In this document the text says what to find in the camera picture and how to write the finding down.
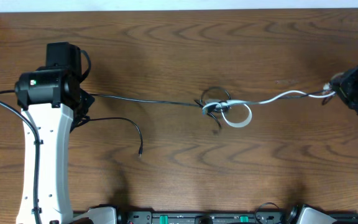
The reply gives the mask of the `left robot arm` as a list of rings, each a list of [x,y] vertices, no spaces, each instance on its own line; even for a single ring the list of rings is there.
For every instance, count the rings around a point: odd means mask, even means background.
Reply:
[[[24,186],[17,223],[117,223],[117,211],[97,206],[75,215],[68,190],[68,143],[94,98],[81,89],[88,76],[68,42],[47,45],[45,66],[23,73],[15,84],[24,117]]]

